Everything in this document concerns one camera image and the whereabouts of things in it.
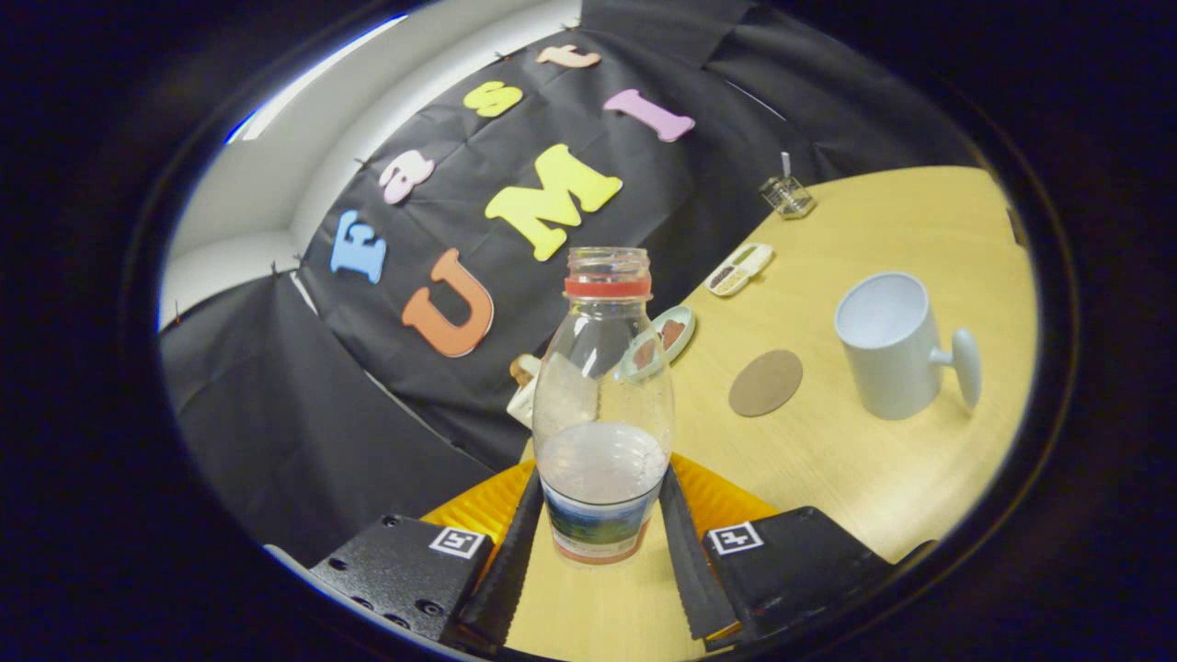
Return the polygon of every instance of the mug handle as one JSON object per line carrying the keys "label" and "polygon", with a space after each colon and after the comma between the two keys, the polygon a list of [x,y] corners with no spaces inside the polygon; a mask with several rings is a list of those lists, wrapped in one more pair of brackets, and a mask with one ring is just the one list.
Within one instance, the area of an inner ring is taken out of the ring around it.
{"label": "mug handle", "polygon": [[969,409],[980,399],[980,350],[967,329],[957,329],[952,335],[952,353],[933,349],[929,357],[932,363],[951,365],[957,371],[960,395]]}

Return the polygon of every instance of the red bottle ring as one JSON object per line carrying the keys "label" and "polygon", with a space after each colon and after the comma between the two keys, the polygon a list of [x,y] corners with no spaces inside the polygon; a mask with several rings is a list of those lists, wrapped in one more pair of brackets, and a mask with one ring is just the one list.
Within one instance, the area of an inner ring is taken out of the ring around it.
{"label": "red bottle ring", "polygon": [[600,299],[646,297],[650,296],[650,279],[593,282],[565,278],[564,291],[567,292],[570,297],[588,297]]}

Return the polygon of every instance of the pink letter i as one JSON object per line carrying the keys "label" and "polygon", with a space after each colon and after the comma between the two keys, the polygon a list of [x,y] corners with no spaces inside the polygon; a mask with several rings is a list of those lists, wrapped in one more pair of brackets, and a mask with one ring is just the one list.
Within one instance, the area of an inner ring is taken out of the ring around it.
{"label": "pink letter i", "polygon": [[658,138],[666,143],[678,140],[680,135],[694,126],[693,119],[686,115],[676,115],[666,108],[643,99],[641,93],[632,87],[613,94],[609,101],[605,101],[605,110],[621,111],[657,131]]}

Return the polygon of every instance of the pink letter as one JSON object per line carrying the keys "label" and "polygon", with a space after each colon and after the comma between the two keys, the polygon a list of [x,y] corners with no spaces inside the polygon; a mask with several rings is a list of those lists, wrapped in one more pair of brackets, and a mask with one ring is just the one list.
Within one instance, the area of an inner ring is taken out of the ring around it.
{"label": "pink letter", "polygon": [[390,205],[405,199],[405,196],[421,181],[433,174],[433,161],[425,160],[417,150],[400,154],[380,173],[380,186],[385,186],[384,201]]}
{"label": "pink letter", "polygon": [[571,44],[568,44],[567,46],[560,46],[559,48],[557,48],[556,46],[548,46],[547,48],[544,48],[539,53],[539,57],[536,58],[536,61],[556,62],[558,65],[577,69],[584,67],[591,67],[600,61],[600,55],[597,53],[588,53],[587,55],[580,55],[578,53],[573,53],[573,51],[576,49],[577,47]]}
{"label": "pink letter", "polygon": [[678,140],[680,135],[694,126],[693,119],[686,115],[676,115],[666,108],[643,99],[641,93],[632,87],[613,94],[609,101],[605,101],[605,110],[621,111],[657,131],[658,138],[666,143]]}

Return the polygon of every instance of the blue letter e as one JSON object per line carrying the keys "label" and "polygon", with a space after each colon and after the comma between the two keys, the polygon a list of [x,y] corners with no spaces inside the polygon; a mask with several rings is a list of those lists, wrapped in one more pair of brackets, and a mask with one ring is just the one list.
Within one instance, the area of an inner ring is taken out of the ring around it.
{"label": "blue letter e", "polygon": [[380,280],[388,244],[384,239],[367,244],[375,232],[363,223],[357,224],[358,218],[359,214],[354,211],[344,212],[339,217],[335,246],[331,251],[331,272],[339,271],[339,267],[359,271],[366,273],[368,282],[375,285]]}

